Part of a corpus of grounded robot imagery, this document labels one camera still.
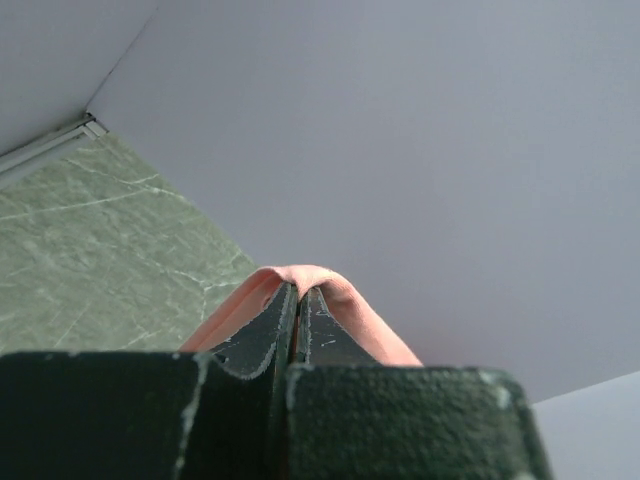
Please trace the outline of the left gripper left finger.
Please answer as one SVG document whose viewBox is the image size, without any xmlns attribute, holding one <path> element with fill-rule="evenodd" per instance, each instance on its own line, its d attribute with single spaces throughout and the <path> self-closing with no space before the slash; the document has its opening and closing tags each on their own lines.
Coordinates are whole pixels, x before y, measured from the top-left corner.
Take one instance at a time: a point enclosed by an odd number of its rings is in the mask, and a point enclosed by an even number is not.
<svg viewBox="0 0 640 480">
<path fill-rule="evenodd" d="M 298 293 L 201 352 L 1 358 L 5 479 L 274 479 Z"/>
</svg>

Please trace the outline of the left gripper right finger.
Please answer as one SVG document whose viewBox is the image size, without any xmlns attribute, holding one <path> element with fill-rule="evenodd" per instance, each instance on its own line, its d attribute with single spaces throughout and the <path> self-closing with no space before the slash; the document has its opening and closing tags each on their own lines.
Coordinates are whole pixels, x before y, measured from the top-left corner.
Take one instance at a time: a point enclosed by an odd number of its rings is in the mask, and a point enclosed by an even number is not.
<svg viewBox="0 0 640 480">
<path fill-rule="evenodd" d="M 318 288 L 300 304 L 285 398 L 292 479 L 552 477 L 511 375 L 385 366 L 336 321 Z"/>
</svg>

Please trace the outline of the pink t shirt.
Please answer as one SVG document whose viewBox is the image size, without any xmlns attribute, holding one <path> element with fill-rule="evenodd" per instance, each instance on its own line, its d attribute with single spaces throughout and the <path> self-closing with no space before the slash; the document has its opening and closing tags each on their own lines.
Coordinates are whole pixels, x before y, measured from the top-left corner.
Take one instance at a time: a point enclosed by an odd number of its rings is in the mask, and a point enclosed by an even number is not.
<svg viewBox="0 0 640 480">
<path fill-rule="evenodd" d="M 222 344 L 267 306 L 281 283 L 300 297 L 318 287 L 334 317 L 375 360 L 388 366 L 420 367 L 422 362 L 357 289 L 339 273 L 317 265 L 266 266 L 241 283 L 180 347 L 204 351 Z"/>
</svg>

